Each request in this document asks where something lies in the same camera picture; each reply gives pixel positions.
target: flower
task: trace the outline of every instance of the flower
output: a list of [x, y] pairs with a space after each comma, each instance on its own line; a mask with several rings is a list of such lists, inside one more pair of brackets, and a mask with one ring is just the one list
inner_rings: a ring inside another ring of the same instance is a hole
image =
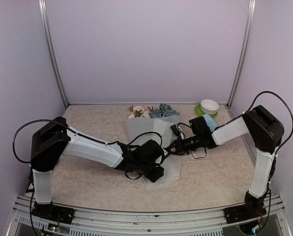
[[143, 115], [142, 110], [134, 111], [133, 114], [135, 114], [135, 117], [140, 117]]
[[150, 112], [151, 118], [170, 117], [174, 115], [179, 115], [179, 112], [175, 111], [166, 103], [161, 103], [159, 109]]
[[142, 107], [142, 106], [135, 106], [134, 108], [133, 108], [133, 111], [135, 112], [135, 111], [142, 111], [142, 113], [143, 112], [145, 112], [145, 109], [144, 109], [144, 107]]
[[134, 118], [134, 117], [135, 117], [135, 114], [134, 113], [131, 113], [130, 116], [128, 117], [128, 119]]

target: green bowl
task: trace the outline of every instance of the green bowl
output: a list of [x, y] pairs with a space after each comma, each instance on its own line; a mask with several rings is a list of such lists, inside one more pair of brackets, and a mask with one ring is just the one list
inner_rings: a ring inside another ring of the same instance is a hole
[[[196, 108], [195, 108], [195, 112], [198, 116], [202, 117], [205, 113], [201, 110], [201, 105], [197, 105]], [[213, 115], [210, 115], [212, 118], [215, 118], [217, 117], [217, 113], [213, 114]]]

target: white bowl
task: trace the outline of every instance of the white bowl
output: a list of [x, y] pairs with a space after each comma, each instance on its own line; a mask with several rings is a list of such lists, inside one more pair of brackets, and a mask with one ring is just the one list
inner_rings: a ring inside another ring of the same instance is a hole
[[210, 100], [210, 99], [205, 99], [202, 100], [201, 103], [201, 110], [209, 115], [213, 115], [215, 113], [217, 113], [217, 111], [219, 110], [220, 106], [219, 104], [217, 104], [217, 102]]

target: white arm segment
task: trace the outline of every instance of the white arm segment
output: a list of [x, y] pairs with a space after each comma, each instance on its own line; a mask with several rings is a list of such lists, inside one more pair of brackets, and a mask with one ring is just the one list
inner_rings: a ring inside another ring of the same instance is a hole
[[63, 155], [79, 156], [85, 159], [103, 163], [112, 168], [115, 168], [123, 160], [122, 150], [117, 144], [104, 145], [83, 138], [70, 132], [69, 130], [67, 130], [67, 133], [68, 136], [71, 138], [71, 141], [69, 141], [67, 147], [63, 151]]
[[[67, 130], [67, 134], [71, 140], [63, 151], [63, 155], [79, 156], [85, 159], [103, 163], [112, 168], [116, 167], [123, 160], [122, 150], [117, 144], [100, 144], [98, 142], [78, 136], [69, 130]], [[50, 204], [52, 201], [52, 173], [53, 171], [39, 172], [33, 169], [35, 200], [38, 204]]]
[[217, 145], [222, 145], [232, 139], [248, 134], [249, 130], [242, 117], [218, 128], [212, 133], [212, 137]]
[[253, 181], [249, 187], [250, 195], [262, 197], [267, 190], [267, 183], [274, 160], [274, 154], [257, 149], [257, 161]]
[[[240, 117], [215, 130], [212, 137], [217, 145], [222, 145], [247, 133], [249, 130], [244, 119]], [[249, 188], [250, 195], [260, 198], [265, 194], [273, 159], [274, 154], [257, 149], [254, 178]]]

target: blue cloth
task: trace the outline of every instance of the blue cloth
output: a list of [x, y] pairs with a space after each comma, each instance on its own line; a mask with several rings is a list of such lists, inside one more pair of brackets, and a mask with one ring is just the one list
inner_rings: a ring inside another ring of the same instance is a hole
[[179, 115], [179, 112], [175, 111], [173, 108], [171, 108], [170, 105], [166, 103], [161, 103], [159, 109], [150, 112], [151, 118], [170, 117], [174, 115]]
[[204, 114], [203, 117], [205, 118], [205, 121], [207, 125], [209, 126], [210, 131], [213, 132], [215, 128], [217, 127], [217, 123], [209, 114]]

